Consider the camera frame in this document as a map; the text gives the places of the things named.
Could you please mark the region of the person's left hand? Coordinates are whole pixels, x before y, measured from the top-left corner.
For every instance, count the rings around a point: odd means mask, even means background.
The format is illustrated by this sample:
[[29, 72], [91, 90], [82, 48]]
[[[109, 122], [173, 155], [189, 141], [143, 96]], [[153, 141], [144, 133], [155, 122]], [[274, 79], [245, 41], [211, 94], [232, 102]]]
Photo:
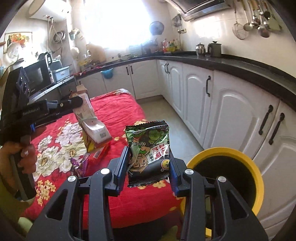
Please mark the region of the person's left hand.
[[34, 145], [24, 145], [14, 142], [6, 142], [1, 148], [1, 179], [10, 194], [18, 192], [18, 185], [14, 175], [12, 164], [24, 174], [32, 174], [36, 171], [36, 149]]

